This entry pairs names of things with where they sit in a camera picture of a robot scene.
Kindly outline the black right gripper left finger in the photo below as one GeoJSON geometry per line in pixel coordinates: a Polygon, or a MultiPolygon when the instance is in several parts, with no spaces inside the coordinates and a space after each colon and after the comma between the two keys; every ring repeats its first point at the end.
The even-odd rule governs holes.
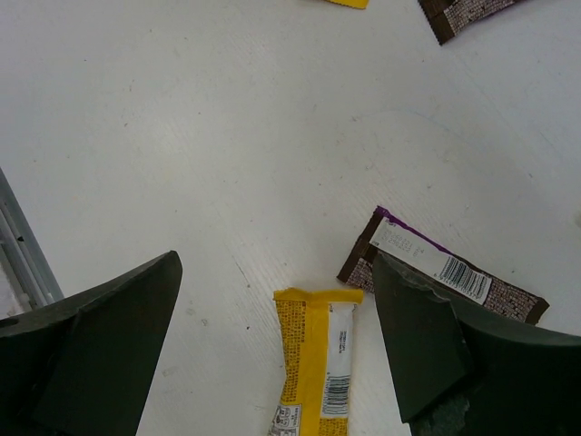
{"type": "Polygon", "coordinates": [[[4,435],[134,435],[182,281],[175,251],[1,321],[4,435]]]}

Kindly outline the yellow M&M packet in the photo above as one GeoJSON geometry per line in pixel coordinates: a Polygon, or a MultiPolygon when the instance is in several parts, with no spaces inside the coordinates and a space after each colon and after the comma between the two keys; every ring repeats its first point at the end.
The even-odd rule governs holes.
{"type": "Polygon", "coordinates": [[[369,0],[324,0],[335,5],[342,5],[354,9],[364,10],[369,4],[369,0]]]}

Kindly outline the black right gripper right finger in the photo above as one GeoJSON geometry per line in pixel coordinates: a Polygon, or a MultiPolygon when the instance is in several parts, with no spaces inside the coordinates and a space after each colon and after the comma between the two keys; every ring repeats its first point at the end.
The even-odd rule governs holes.
{"type": "Polygon", "coordinates": [[[577,435],[580,340],[509,319],[385,254],[375,300],[400,418],[415,435],[577,435]]]}

